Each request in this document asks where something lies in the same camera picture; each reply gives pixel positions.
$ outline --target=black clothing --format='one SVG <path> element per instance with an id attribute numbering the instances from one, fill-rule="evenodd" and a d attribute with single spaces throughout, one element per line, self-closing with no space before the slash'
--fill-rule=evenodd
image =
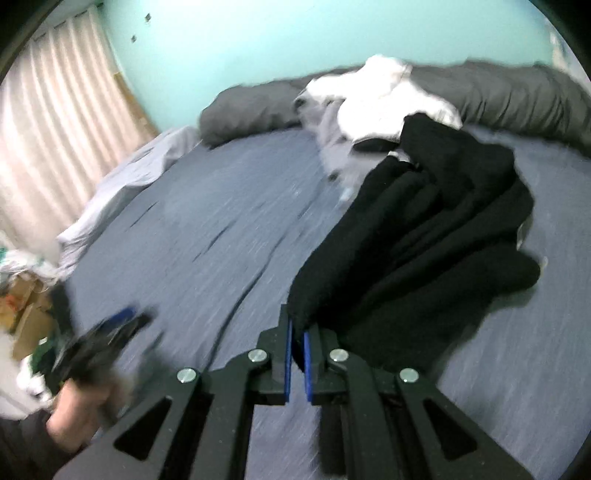
<path id="1" fill-rule="evenodd" d="M 533 199 L 509 148 L 419 113 L 295 277 L 295 338 L 316 322 L 374 367 L 427 372 L 498 295 L 540 269 L 516 249 Z M 295 355 L 301 355 L 296 342 Z"/>
<path id="2" fill-rule="evenodd" d="M 0 419 L 2 480 L 50 480 L 74 457 L 61 450 L 47 433 L 49 416 L 39 410 L 23 420 Z"/>

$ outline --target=person's hand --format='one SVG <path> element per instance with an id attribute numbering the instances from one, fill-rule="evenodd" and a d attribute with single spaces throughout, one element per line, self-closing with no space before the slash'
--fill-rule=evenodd
<path id="1" fill-rule="evenodd" d="M 99 407 L 109 400 L 113 390 L 113 384 L 82 388 L 68 380 L 57 396 L 56 409 L 47 420 L 47 433 L 64 451 L 77 452 L 99 429 Z"/>

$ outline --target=curtain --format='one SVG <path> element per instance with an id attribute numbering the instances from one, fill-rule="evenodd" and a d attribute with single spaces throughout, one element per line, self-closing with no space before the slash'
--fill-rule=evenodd
<path id="1" fill-rule="evenodd" d="M 31 41 L 0 86 L 0 229 L 20 248 L 55 248 L 101 178 L 153 137 L 111 55 L 92 6 Z"/>

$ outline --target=person's arm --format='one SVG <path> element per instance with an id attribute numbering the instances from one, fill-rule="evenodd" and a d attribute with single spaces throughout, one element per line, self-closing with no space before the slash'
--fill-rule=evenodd
<path id="1" fill-rule="evenodd" d="M 0 472 L 5 480 L 50 480 L 94 436 L 98 409 L 111 387 L 79 388 L 67 381 L 53 414 L 0 419 Z"/>

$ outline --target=metal screw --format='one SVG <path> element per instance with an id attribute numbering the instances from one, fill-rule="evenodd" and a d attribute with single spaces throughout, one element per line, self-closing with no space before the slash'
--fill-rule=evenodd
<path id="1" fill-rule="evenodd" d="M 418 380 L 418 372 L 414 368 L 404 368 L 400 371 L 400 378 L 405 383 L 415 383 Z"/>
<path id="2" fill-rule="evenodd" d="M 264 362 L 267 360 L 267 357 L 267 352 L 261 350 L 260 348 L 255 348 L 254 350 L 248 352 L 248 359 L 251 362 Z"/>
<path id="3" fill-rule="evenodd" d="M 349 352 L 342 348 L 335 348 L 330 351 L 329 356 L 333 362 L 344 362 L 349 358 Z"/>
<path id="4" fill-rule="evenodd" d="M 177 373 L 177 380 L 181 383 L 191 383 L 197 378 L 197 372 L 192 368 L 183 368 Z"/>

